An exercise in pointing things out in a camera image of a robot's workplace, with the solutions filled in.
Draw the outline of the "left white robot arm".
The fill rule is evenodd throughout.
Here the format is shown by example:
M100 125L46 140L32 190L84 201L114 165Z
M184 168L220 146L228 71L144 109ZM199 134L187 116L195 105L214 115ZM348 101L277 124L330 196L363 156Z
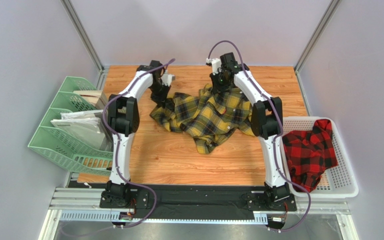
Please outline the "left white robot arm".
M140 125L139 100L147 89L158 107L165 107L175 76L167 72L168 64L152 60L140 65L133 80L118 94L112 94L103 110L103 123L113 138L113 160L109 181L101 194L100 208L130 208L130 156L135 134Z

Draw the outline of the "yellow plaid long sleeve shirt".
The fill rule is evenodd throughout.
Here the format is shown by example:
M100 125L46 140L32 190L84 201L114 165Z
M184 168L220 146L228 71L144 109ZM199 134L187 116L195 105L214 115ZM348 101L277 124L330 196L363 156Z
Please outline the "yellow plaid long sleeve shirt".
M168 132L190 135L200 154L210 154L236 130L253 136L252 105L238 87L213 93L207 84L198 95L175 92L167 97L164 107L156 106L149 116Z

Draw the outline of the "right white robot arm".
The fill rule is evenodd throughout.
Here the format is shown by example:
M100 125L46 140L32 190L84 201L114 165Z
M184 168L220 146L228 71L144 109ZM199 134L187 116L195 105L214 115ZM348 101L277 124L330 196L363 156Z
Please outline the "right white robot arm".
M212 68L209 76L214 93L228 92L238 87L249 100L252 106L250 126L260 141L266 171L265 189L258 195L259 202L270 210L284 207L291 193L281 158L282 100L267 93L255 80L250 69L236 61L232 52L219 58L207 57L206 65Z

